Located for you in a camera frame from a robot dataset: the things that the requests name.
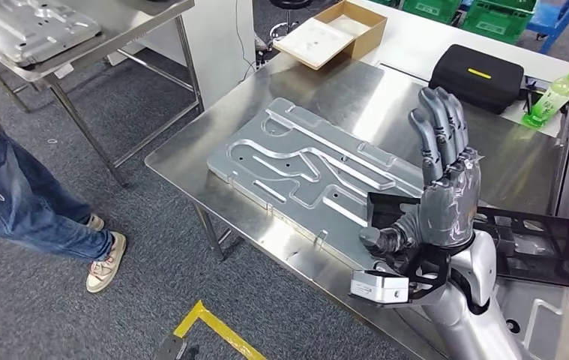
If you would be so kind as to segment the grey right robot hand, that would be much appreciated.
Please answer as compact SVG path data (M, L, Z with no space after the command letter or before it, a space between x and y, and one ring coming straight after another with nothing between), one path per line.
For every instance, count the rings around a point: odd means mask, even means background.
M359 232L360 243L372 257L422 244L452 248L472 238L481 156L469 145L463 107L441 87L422 88L418 100L409 123L421 142L423 193L420 202L390 226Z

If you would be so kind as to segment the dark left robot hand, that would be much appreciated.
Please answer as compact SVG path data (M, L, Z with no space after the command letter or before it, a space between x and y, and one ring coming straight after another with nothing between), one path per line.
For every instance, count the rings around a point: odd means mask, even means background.
M155 360L196 360L199 345L169 334L154 354Z

